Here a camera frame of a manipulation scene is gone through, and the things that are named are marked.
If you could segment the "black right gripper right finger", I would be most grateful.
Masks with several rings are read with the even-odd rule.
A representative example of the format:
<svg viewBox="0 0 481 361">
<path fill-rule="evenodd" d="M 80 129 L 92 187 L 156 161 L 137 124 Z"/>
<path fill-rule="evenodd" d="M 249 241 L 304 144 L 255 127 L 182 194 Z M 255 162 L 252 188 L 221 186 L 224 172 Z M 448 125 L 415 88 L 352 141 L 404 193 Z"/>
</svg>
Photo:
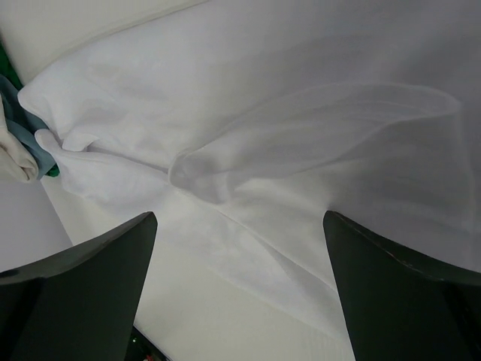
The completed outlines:
<svg viewBox="0 0 481 361">
<path fill-rule="evenodd" d="M 480 275 L 327 211 L 323 228 L 357 360 L 478 360 Z"/>
</svg>

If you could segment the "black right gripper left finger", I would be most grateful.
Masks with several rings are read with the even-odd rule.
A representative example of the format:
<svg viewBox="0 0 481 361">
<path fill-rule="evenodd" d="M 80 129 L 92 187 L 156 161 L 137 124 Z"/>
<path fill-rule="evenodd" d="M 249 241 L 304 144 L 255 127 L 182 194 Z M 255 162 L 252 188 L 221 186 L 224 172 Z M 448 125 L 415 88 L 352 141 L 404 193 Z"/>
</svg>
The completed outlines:
<svg viewBox="0 0 481 361">
<path fill-rule="evenodd" d="M 123 360 L 156 239 L 143 213 L 1 273 L 3 360 Z"/>
</svg>

